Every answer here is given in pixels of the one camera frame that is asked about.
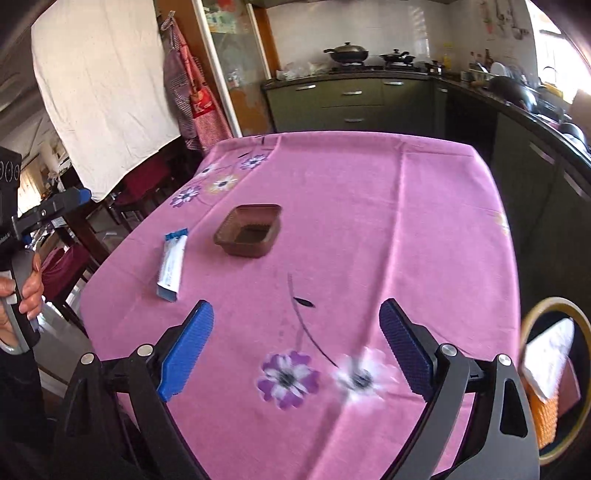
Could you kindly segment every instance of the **human hand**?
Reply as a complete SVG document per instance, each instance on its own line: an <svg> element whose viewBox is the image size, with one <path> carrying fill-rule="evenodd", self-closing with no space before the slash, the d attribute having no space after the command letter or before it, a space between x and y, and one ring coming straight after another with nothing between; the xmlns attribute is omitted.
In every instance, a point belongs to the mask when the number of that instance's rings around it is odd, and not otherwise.
<svg viewBox="0 0 591 480"><path fill-rule="evenodd" d="M16 288L14 280L0 278L0 297L10 296ZM22 288L23 300L18 307L19 312L26 313L29 320L33 320L41 313L43 283L41 282L41 258L39 254L33 257L33 271ZM0 340L9 346L17 346L18 339L14 335L12 325L4 306L0 304Z"/></svg>

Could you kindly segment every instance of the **brown plastic container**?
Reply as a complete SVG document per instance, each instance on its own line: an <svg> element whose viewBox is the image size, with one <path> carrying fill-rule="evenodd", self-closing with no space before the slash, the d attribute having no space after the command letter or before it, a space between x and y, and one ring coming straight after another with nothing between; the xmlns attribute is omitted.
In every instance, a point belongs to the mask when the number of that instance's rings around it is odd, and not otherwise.
<svg viewBox="0 0 591 480"><path fill-rule="evenodd" d="M281 229L279 205L239 205L213 236L229 255L259 258L270 252Z"/></svg>

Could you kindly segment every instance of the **bottle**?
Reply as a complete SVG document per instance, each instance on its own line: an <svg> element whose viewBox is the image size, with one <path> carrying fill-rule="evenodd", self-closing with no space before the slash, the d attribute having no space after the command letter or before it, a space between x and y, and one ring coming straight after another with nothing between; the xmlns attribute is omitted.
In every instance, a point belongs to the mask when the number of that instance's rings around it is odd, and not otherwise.
<svg viewBox="0 0 591 480"><path fill-rule="evenodd" d="M491 52L490 52L490 50L487 48L487 49L486 49L486 55L485 55L485 57L484 57L484 66L486 67L486 69L487 69L488 71L490 71L490 70L491 70L492 64L493 64L494 62L495 62L495 61L494 61L494 60L492 59L492 57L491 57Z"/></svg>
<svg viewBox="0 0 591 480"><path fill-rule="evenodd" d="M469 68L471 70L477 70L478 69L478 65L476 64L476 57L474 56L474 52L471 51L470 52L470 65Z"/></svg>
<svg viewBox="0 0 591 480"><path fill-rule="evenodd" d="M449 72L452 69L453 44L444 43L443 48L445 49L443 53L443 67Z"/></svg>

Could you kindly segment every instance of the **pink tablecloth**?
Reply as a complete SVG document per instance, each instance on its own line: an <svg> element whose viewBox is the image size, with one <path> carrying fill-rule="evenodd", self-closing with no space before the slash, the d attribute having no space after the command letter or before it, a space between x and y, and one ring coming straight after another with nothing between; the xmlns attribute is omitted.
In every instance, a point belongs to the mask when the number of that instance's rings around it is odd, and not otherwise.
<svg viewBox="0 0 591 480"><path fill-rule="evenodd" d="M266 257L230 257L212 241L244 203L283 207ZM164 235L183 227L181 290L169 303L155 294L156 276ZM292 302L288 277L293 295L314 307ZM155 342L199 299L213 305L213 333L169 403L213 480L370 480L393 461L424 406L378 326L389 297L438 341L470 356L517 355L511 238L491 174L471 147L361 132L222 142L101 266L83 292L82 315L96 352L108 359ZM301 335L295 309L337 364L365 347L385 353L398 383L384 400L345 396L333 365ZM276 400L281 389L271 392L263 365L276 369L273 355L295 349L310 357L291 357L307 362L298 373L305 390ZM441 468L450 465L468 414L466 403Z"/></svg>

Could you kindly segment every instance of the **black sleeve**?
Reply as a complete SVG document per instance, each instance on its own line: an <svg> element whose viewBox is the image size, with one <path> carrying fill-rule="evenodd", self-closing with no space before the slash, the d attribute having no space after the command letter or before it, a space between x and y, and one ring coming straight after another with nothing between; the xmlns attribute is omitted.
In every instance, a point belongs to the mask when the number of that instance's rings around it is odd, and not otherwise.
<svg viewBox="0 0 591 480"><path fill-rule="evenodd" d="M51 434L33 351L10 355L0 349L0 469L7 471L7 478L23 478L31 468L37 471L50 451Z"/></svg>

